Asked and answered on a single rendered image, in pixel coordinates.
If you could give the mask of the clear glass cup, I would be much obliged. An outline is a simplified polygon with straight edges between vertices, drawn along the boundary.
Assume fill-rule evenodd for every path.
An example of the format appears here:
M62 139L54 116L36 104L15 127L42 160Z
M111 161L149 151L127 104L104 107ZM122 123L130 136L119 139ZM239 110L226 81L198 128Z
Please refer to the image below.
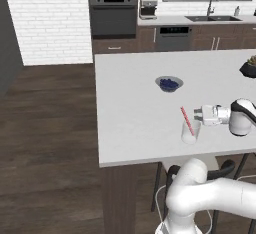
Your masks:
M191 120L192 131L190 131L186 122L183 123L181 139L186 144L195 144L201 129L201 122L199 120Z

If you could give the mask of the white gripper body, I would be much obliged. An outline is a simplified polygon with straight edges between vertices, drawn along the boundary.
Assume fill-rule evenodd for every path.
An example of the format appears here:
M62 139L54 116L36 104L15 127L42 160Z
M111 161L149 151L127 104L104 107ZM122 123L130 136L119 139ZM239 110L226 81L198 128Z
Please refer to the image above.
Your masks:
M217 125L219 123L217 107L212 105L203 105L202 118L205 126Z

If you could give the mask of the brown dining counter base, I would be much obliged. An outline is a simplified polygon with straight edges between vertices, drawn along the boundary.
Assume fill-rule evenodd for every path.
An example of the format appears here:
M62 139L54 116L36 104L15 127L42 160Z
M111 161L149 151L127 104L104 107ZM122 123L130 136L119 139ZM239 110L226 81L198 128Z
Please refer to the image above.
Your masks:
M105 167L100 172L105 234L135 234L139 167Z

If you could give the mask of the black wall oven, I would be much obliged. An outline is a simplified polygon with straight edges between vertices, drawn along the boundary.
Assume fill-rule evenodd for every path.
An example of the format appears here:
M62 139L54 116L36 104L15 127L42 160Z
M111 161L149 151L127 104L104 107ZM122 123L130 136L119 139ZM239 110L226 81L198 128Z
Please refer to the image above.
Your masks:
M134 39L138 0L89 0L93 39Z

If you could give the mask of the grey bowl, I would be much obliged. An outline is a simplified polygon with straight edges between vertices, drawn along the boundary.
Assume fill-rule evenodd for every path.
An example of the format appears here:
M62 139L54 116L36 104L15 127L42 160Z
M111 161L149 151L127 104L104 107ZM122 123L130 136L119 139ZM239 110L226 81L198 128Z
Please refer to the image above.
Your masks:
M161 79L171 79L172 81L177 82L177 83L179 84L179 86L178 86L176 89L174 89L174 90L165 90L165 89L163 89L163 88L160 87L160 80L161 80ZM162 91L164 91L164 92L175 92L177 89L179 89L180 87L182 87L183 84L184 84L184 82L183 82L181 79L179 79L179 78L177 78L177 77L174 77L174 76L160 76L160 77L158 77L158 78L155 80L155 83L156 83L156 84L159 86L159 88L160 88Z

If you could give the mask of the grey dishwasher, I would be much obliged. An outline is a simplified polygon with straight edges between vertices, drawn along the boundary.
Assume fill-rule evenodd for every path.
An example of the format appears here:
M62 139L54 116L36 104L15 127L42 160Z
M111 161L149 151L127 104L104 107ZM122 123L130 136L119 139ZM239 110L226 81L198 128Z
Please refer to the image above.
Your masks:
M189 26L160 26L156 29L158 52L188 51L192 29Z

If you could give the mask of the red white striped straw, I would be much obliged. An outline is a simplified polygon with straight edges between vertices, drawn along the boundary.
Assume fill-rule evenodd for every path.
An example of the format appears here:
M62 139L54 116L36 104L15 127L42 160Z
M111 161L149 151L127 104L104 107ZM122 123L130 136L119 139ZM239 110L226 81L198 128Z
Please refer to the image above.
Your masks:
M192 136L195 136L194 130L193 130L192 125L191 125L191 123L190 123L190 121L189 121L189 119L188 119L188 116L187 116L187 113L186 113L184 107L182 106L180 109L181 109L181 112L182 112L182 114L183 114L183 117L184 117L184 119L185 119L185 122L186 122L186 124L187 124L187 126L188 126L188 128L189 128L189 131L190 131L191 135L192 135Z

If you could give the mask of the dark tap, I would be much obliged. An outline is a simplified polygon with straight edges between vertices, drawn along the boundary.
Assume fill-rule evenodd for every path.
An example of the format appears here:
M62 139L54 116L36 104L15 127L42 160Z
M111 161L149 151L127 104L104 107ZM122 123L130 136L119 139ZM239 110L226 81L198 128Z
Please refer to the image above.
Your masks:
M208 5L208 8L207 8L207 12L206 12L206 16L209 17L211 14L214 13L215 11L215 8L212 6L212 2L214 0L209 0L209 5Z

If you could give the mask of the brown base cupboards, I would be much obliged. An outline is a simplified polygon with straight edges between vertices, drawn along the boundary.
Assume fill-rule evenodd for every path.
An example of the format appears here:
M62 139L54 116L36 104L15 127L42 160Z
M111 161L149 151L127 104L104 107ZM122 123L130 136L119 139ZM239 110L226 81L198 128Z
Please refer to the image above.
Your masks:
M158 52L156 29L138 26L135 39L93 39L94 54ZM199 24L192 29L188 51L256 49L256 24Z

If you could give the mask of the dark sink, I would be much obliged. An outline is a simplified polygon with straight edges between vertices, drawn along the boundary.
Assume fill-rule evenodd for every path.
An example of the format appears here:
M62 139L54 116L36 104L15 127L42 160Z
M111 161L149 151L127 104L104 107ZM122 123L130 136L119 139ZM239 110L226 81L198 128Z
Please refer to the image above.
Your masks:
M185 16L188 20L192 22L227 22L227 21L242 21L234 16Z

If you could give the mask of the plant in black pot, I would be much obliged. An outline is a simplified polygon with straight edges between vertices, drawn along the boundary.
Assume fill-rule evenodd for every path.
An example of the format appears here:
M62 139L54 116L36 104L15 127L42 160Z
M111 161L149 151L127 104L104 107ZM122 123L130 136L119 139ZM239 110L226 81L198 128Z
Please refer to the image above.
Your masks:
M249 78L256 78L256 55L251 56L239 69L239 71Z

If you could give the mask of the silver coffee machine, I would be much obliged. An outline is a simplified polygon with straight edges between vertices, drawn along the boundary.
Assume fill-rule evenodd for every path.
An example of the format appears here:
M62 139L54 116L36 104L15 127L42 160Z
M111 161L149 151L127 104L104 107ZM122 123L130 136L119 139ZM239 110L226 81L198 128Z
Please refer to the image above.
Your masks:
M157 0L139 0L139 17L142 20L156 19Z

